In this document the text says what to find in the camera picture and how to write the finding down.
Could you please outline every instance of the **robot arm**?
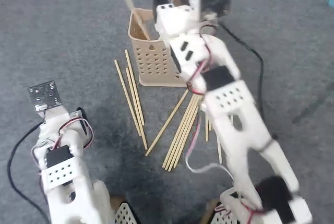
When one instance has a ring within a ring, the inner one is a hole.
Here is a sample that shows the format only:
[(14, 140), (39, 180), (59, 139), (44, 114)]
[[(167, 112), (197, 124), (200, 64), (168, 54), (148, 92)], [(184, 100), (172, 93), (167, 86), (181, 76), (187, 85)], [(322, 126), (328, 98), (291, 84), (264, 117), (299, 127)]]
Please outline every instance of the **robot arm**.
[[(221, 201), (235, 212), (241, 223), (247, 223), (248, 210), (244, 205), (265, 211), (252, 223), (310, 223), (312, 216), (307, 204), (296, 194), (298, 180), (279, 144), (269, 134), (232, 56), (221, 40), (200, 33), (207, 23), (202, 19), (202, 1), (181, 2), (178, 7), (164, 2), (154, 3), (156, 30), (170, 47), (180, 75), (186, 81), (191, 79), (193, 89), (204, 94), (201, 107), (210, 118), (224, 149), (234, 176), (233, 191), (238, 195), (233, 197), (230, 192), (223, 193)], [(198, 72), (202, 63), (209, 65), (209, 70)], [(229, 115), (239, 117), (242, 129), (231, 125)], [(264, 181), (257, 189), (248, 175), (247, 152), (250, 148), (258, 151), (278, 175)], [(266, 190), (268, 186), (272, 186), (272, 191), (280, 192), (277, 197), (266, 197), (271, 195)]]
[(32, 155), (41, 169), (51, 222), (115, 223), (106, 186), (102, 181), (91, 182), (82, 159), (84, 147), (93, 139), (82, 111), (67, 112), (53, 81), (29, 92), (36, 111), (45, 118)]

